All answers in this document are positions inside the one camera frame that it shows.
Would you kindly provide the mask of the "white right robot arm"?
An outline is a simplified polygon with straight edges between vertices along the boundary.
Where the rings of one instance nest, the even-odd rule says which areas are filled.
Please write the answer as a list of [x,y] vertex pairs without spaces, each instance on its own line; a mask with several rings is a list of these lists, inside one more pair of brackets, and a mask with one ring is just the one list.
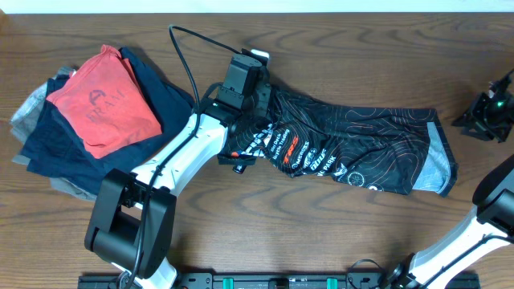
[[[513,94],[498,88],[483,93],[455,126],[484,140],[505,140],[513,126]],[[447,235],[411,254],[385,277],[380,288],[444,288],[489,252],[513,243],[513,158],[491,171],[476,188],[473,206]]]

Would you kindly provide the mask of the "black patterned cycling jersey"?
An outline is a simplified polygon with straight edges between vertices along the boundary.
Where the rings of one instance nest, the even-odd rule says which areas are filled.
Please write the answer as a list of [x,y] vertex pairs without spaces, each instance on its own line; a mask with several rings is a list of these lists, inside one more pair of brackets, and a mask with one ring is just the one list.
[[264,158],[291,178],[335,182],[407,195],[445,197],[458,165],[433,108],[360,108],[327,104],[274,88],[265,117],[247,114],[218,155],[242,173]]

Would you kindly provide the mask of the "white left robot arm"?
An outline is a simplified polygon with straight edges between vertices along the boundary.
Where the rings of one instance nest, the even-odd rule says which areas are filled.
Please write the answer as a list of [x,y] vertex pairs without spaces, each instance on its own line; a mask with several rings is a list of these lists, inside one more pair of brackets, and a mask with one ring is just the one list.
[[128,173],[103,179],[85,236],[85,246],[121,273],[115,288],[171,288],[177,271],[167,254],[177,196],[198,170],[254,117],[268,117],[273,88],[267,80],[233,88],[218,86],[187,125],[159,153]]

